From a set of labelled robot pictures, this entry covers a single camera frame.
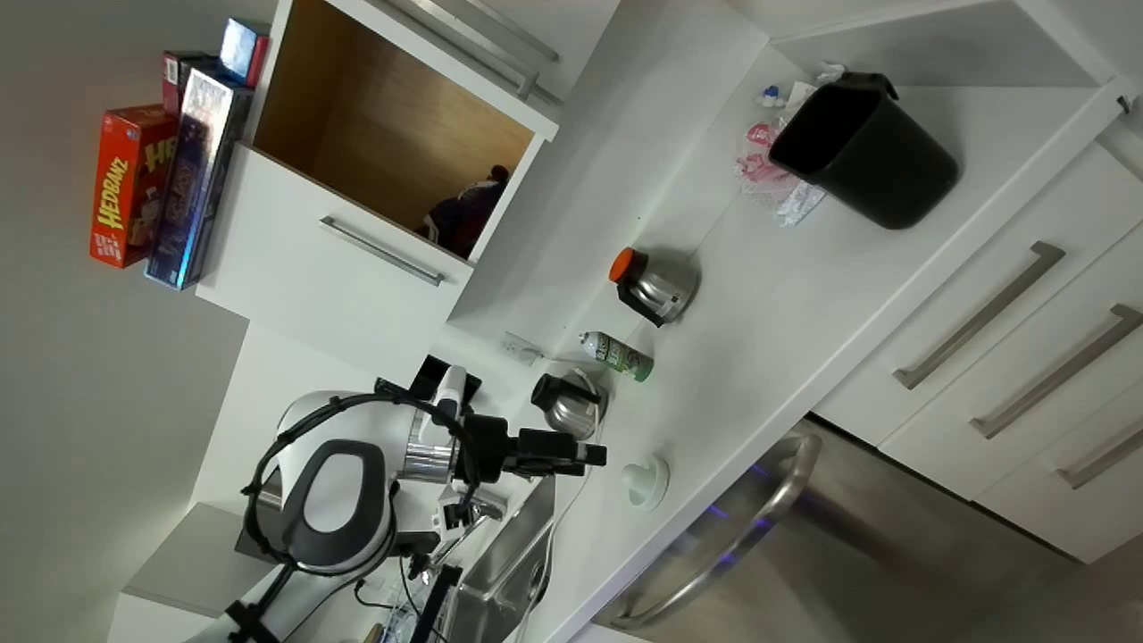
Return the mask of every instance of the box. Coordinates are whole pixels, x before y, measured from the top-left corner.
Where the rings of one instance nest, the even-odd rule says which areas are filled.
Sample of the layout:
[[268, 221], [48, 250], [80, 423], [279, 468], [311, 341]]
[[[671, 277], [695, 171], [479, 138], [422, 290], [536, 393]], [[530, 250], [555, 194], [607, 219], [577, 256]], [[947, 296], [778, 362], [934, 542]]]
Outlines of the box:
[[234, 147], [245, 134], [249, 91], [202, 68], [187, 80], [180, 155], [146, 277], [187, 290], [202, 279]]
[[220, 62], [224, 71], [241, 75], [247, 87], [259, 87], [268, 42], [271, 42], [268, 28], [229, 18], [222, 34]]
[[205, 71], [222, 71], [222, 62], [216, 53], [202, 53], [202, 49], [166, 49], [166, 107], [171, 115], [181, 112], [181, 91], [193, 68]]
[[180, 118], [161, 104], [99, 118], [90, 256], [127, 267], [146, 255], [177, 169]]

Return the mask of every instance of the cord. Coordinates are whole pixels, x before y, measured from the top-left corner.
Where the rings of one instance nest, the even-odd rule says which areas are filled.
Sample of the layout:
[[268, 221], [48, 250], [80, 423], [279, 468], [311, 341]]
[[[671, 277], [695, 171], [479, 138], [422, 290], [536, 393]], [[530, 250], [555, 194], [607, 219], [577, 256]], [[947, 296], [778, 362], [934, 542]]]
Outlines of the cord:
[[408, 590], [408, 562], [401, 566], [401, 590], [404, 590], [408, 609], [411, 609], [411, 611], [418, 615], [418, 621], [422, 621], [424, 615], [422, 615], [414, 593]]
[[401, 604], [373, 604], [373, 600], [361, 597], [361, 590], [364, 590], [364, 579], [355, 583], [355, 600], [359, 600], [361, 609], [404, 611]]

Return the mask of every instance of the dishwasher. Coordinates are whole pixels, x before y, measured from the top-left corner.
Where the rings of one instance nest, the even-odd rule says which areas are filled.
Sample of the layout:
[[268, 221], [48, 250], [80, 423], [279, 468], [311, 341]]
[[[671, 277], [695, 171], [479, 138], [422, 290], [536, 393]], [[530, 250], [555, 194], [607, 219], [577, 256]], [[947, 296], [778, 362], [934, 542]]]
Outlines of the dishwasher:
[[802, 423], [597, 621], [649, 643], [945, 643], [1078, 566]]

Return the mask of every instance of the cabinet door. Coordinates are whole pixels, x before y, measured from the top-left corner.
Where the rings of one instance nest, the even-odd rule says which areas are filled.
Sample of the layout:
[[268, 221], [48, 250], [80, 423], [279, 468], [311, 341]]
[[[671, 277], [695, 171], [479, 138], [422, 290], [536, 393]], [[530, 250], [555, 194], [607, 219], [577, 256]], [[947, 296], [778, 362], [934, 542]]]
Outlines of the cabinet door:
[[328, 4], [546, 138], [620, 6], [620, 0]]
[[1143, 375], [1143, 230], [882, 450], [974, 499]]
[[253, 150], [237, 150], [229, 185], [197, 293], [411, 383], [473, 267]]
[[1096, 562], [1143, 531], [1143, 380], [1095, 417], [1067, 428], [1061, 443], [1023, 464], [978, 497], [991, 511], [1067, 550]]
[[1143, 221], [1143, 185], [1104, 147], [1088, 150], [822, 408], [886, 443], [1035, 306]]

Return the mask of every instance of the red box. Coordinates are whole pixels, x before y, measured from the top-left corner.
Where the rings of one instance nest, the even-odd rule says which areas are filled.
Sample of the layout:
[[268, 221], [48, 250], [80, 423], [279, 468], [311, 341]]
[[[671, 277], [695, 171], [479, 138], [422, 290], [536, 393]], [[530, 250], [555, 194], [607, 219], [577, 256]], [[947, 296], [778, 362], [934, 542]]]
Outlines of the red box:
[[127, 267], [146, 255], [177, 169], [177, 134], [180, 118], [161, 104], [105, 115], [90, 237], [98, 261]]

